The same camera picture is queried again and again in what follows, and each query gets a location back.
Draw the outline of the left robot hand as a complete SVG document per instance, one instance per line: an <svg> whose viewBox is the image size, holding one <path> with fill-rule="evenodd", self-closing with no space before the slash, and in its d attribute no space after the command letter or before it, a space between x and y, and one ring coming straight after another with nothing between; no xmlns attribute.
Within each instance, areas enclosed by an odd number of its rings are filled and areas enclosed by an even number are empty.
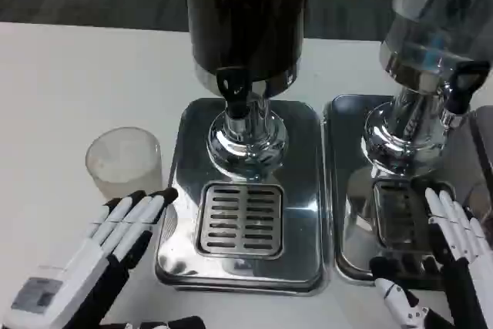
<svg viewBox="0 0 493 329"><path fill-rule="evenodd" d="M65 260L39 265L15 295L3 328L103 328L111 309L149 248L154 226L178 197L173 187L137 190L99 208Z"/></svg>

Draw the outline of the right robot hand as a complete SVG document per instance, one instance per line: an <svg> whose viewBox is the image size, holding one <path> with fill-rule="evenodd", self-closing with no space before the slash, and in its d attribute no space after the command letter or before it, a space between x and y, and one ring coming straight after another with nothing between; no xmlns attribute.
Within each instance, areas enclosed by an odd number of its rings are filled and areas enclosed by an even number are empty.
<svg viewBox="0 0 493 329"><path fill-rule="evenodd" d="M492 248L478 219L449 192L424 191L431 211L428 231L434 259L453 321L443 318L397 278L384 257L371 260L370 268L382 301L399 328L491 328Z"/></svg>

